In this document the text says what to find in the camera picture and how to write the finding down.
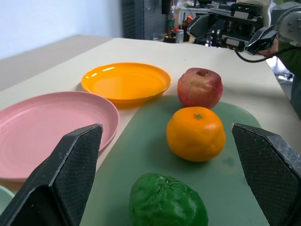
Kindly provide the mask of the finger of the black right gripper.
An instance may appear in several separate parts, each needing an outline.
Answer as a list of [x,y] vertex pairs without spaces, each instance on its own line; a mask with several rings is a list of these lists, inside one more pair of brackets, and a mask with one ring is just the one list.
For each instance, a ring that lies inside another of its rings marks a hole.
[[245,51],[255,55],[260,51],[267,50],[273,45],[277,31],[273,26],[260,28],[245,46]]
[[202,38],[209,33],[215,24],[213,13],[199,15],[192,20],[187,28],[187,34],[193,38]]

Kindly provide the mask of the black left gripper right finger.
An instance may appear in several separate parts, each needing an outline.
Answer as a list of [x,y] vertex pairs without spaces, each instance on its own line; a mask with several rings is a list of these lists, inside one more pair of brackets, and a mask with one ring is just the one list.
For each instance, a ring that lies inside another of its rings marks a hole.
[[246,181],[270,226],[301,226],[301,154],[280,136],[234,123]]

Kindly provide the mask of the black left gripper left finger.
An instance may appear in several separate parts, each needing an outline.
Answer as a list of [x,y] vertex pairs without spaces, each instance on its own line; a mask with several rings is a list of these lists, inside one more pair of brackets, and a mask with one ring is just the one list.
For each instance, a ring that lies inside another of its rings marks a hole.
[[0,226],[79,226],[103,133],[93,124],[64,135],[0,215]]

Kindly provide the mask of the pink plastic plate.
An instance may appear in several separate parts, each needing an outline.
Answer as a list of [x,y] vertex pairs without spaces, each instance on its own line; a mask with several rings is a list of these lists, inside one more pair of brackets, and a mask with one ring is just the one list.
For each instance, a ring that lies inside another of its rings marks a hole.
[[65,134],[92,124],[103,126],[102,152],[119,121],[108,99],[76,91],[45,94],[0,110],[0,179],[25,181]]

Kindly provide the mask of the pale green plastic plate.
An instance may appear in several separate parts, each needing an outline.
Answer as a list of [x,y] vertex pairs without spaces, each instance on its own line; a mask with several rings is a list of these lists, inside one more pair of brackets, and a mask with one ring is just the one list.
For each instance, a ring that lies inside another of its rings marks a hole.
[[0,185],[0,215],[14,198],[14,194],[7,188]]

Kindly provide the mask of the orange mandarin fruit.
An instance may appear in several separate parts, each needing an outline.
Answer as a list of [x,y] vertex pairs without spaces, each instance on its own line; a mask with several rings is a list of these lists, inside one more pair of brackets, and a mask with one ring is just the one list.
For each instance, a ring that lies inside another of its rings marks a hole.
[[204,107],[185,107],[175,112],[167,124],[166,139],[172,153],[192,162],[211,160],[226,144],[221,119]]

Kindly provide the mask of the orange plastic plate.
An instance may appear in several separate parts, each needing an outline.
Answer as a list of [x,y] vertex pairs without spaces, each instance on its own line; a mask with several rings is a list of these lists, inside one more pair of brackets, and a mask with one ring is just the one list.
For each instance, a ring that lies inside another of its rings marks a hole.
[[161,96],[172,79],[153,65],[120,62],[88,71],[80,83],[85,91],[110,100],[117,108],[130,108]]

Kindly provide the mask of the green bumpy citrus fruit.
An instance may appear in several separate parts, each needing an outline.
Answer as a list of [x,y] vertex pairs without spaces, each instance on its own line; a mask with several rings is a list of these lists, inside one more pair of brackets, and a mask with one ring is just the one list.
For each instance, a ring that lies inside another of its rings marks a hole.
[[132,185],[129,215],[133,226],[208,226],[208,215],[198,192],[185,183],[147,173]]

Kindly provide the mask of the bystander bare hand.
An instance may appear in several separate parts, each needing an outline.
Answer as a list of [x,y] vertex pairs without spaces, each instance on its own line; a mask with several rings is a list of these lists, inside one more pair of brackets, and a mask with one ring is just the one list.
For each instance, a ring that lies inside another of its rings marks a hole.
[[272,57],[274,54],[278,52],[278,46],[279,46],[279,41],[277,38],[275,38],[273,41],[273,45],[271,46],[270,49],[260,51],[258,52],[258,54],[264,57]]

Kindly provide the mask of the dark perforated panel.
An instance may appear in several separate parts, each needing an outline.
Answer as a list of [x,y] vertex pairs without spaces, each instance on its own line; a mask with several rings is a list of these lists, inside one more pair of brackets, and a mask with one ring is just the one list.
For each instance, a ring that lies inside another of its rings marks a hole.
[[153,33],[165,33],[172,0],[121,0],[124,38],[153,40]]

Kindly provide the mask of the red apple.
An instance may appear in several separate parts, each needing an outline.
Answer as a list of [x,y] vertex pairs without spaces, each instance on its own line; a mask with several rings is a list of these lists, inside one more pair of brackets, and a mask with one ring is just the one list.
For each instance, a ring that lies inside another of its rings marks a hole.
[[222,78],[214,71],[190,68],[178,80],[177,95],[184,107],[213,108],[223,93]]

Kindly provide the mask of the green rounded table mat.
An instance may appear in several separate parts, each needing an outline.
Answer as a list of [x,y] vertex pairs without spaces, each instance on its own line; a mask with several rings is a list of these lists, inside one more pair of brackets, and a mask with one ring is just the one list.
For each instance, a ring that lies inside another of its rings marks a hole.
[[134,114],[100,165],[80,226],[132,226],[129,195],[145,173],[172,176],[197,191],[208,226],[269,226],[248,186],[231,133],[233,123],[258,127],[248,111],[219,102],[213,111],[226,132],[226,145],[214,159],[193,163],[171,153],[166,126],[182,107],[176,96],[151,101]]

